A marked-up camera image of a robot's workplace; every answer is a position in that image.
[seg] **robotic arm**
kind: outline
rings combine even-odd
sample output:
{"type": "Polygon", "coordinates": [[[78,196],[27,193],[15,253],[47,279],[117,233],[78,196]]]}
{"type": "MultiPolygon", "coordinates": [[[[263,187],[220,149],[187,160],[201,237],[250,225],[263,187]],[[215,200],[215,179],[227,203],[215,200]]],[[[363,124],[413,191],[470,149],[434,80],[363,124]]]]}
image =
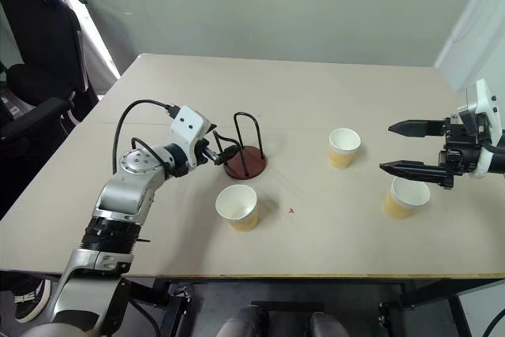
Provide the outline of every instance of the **robotic arm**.
{"type": "Polygon", "coordinates": [[[496,96],[491,96],[484,79],[460,92],[458,113],[463,124],[444,120],[406,120],[389,127],[406,137],[445,136],[439,166],[418,161],[381,163],[380,168],[397,177],[454,187],[454,176],[469,173],[483,178],[488,172],[505,173],[505,134],[496,96]]]}
{"type": "Polygon", "coordinates": [[[121,274],[129,271],[133,246],[155,191],[166,180],[188,174],[208,158],[218,165],[238,152],[236,146],[221,154],[213,152],[204,136],[216,125],[187,106],[165,107],[174,118],[166,143],[150,148],[132,139],[134,149],[120,157],[117,172],[96,202],[80,248],[69,258],[50,304],[51,324],[33,328],[25,337],[116,332],[129,300],[129,283],[121,274]],[[135,148],[137,142],[144,147],[135,148]]]}

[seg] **floor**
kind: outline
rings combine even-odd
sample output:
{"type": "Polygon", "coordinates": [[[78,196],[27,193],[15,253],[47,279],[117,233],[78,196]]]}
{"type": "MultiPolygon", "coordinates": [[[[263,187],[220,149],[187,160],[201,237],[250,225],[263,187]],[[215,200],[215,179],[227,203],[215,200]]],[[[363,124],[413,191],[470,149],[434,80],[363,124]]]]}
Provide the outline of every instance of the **floor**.
{"type": "MultiPolygon", "coordinates": [[[[152,279],[135,279],[151,285],[152,279]]],[[[378,304],[395,299],[398,285],[391,284],[267,284],[213,282],[189,286],[193,296],[187,316],[184,316],[178,337],[214,337],[226,319],[251,301],[309,301],[323,302],[325,312],[336,316],[351,337],[387,337],[377,318],[378,304]]],[[[163,309],[145,306],[160,323],[163,309]]],[[[43,324],[43,313],[28,324],[13,318],[13,299],[8,292],[0,293],[1,337],[17,337],[37,324],[43,324]]],[[[270,336],[303,336],[309,313],[270,314],[270,336]]],[[[451,311],[446,301],[418,306],[402,314],[405,336],[457,337],[451,311]]],[[[151,337],[151,325],[130,305],[117,337],[151,337]]]]}

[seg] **paper cup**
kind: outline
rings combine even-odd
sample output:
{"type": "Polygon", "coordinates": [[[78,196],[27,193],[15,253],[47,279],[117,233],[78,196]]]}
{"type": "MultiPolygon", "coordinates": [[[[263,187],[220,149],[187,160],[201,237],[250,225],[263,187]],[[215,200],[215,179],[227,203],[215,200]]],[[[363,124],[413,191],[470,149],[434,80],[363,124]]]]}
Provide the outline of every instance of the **paper cup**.
{"type": "Polygon", "coordinates": [[[352,129],[338,128],[330,133],[328,158],[333,167],[348,167],[361,146],[360,135],[352,129]]]}
{"type": "Polygon", "coordinates": [[[257,201],[248,185],[231,185],[219,193],[215,210],[236,230],[251,230],[258,224],[257,201]]]}
{"type": "Polygon", "coordinates": [[[404,219],[417,213],[429,197],[429,188],[424,182],[395,178],[384,198],[383,210],[391,217],[404,219]]]}

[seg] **white table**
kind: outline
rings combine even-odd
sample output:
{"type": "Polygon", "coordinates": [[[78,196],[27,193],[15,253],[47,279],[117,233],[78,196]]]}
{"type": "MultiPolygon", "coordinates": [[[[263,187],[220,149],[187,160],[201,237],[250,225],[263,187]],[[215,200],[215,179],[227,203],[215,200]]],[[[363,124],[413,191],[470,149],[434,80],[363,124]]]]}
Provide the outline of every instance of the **white table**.
{"type": "MultiPolygon", "coordinates": [[[[505,275],[505,181],[429,185],[424,211],[404,220],[381,210],[392,176],[379,163],[436,163],[443,138],[387,131],[407,118],[441,119],[456,95],[431,68],[275,62],[142,54],[71,133],[0,222],[0,268],[61,272],[111,175],[115,123],[136,99],[188,104],[235,137],[233,113],[260,123],[268,165],[247,181],[261,221],[238,232],[215,213],[234,183],[208,163],[168,181],[155,196],[129,274],[173,277],[472,277],[505,275]],[[357,130],[364,149],[346,170],[329,167],[327,135],[357,130]]],[[[170,119],[141,105],[129,138],[165,140],[170,119]]],[[[246,142],[254,136],[243,120],[246,142]]]]}

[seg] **black cable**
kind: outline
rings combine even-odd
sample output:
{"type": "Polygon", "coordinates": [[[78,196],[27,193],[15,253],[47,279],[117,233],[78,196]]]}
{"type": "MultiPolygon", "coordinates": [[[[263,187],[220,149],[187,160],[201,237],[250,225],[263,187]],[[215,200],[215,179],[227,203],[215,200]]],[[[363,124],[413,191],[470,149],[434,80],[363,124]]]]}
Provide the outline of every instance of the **black cable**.
{"type": "Polygon", "coordinates": [[[121,117],[119,118],[118,125],[116,126],[116,132],[114,134],[114,144],[112,146],[112,174],[116,174],[116,171],[118,170],[118,162],[116,160],[116,157],[118,156],[118,141],[119,141],[119,133],[121,132],[121,127],[123,125],[123,122],[125,121],[126,115],[138,104],[142,103],[150,103],[150,104],[155,104],[156,106],[160,106],[165,108],[166,110],[169,111],[172,108],[172,106],[168,104],[163,104],[161,102],[157,102],[155,100],[150,100],[150,99],[141,99],[141,100],[136,100],[135,102],[131,103],[127,108],[123,111],[121,117]]]}
{"type": "Polygon", "coordinates": [[[489,323],[488,327],[486,328],[486,331],[484,332],[484,334],[482,335],[482,337],[489,337],[489,335],[491,334],[492,330],[494,329],[494,327],[498,324],[498,322],[500,320],[503,319],[503,317],[505,316],[505,308],[501,310],[500,313],[498,313],[494,319],[492,319],[491,323],[489,323]]]}
{"type": "Polygon", "coordinates": [[[159,330],[159,326],[156,323],[156,320],[146,311],[143,309],[136,301],[133,299],[129,299],[129,302],[131,305],[133,305],[133,308],[135,308],[139,313],[144,316],[146,319],[148,319],[149,323],[152,325],[152,327],[155,330],[156,337],[161,337],[161,331],[159,330]]]}
{"type": "Polygon", "coordinates": [[[497,146],[493,146],[488,140],[483,140],[481,143],[484,149],[486,149],[488,152],[494,154],[505,154],[504,148],[498,148],[497,146]]]}
{"type": "Polygon", "coordinates": [[[145,142],[143,142],[140,138],[132,137],[132,149],[137,149],[136,143],[142,145],[145,148],[145,150],[150,152],[151,155],[158,160],[158,162],[161,164],[161,166],[163,166],[163,169],[165,170],[165,178],[168,178],[170,176],[169,163],[163,161],[162,158],[159,155],[157,155],[156,152],[154,150],[152,150],[152,148],[149,145],[147,145],[145,142]]]}

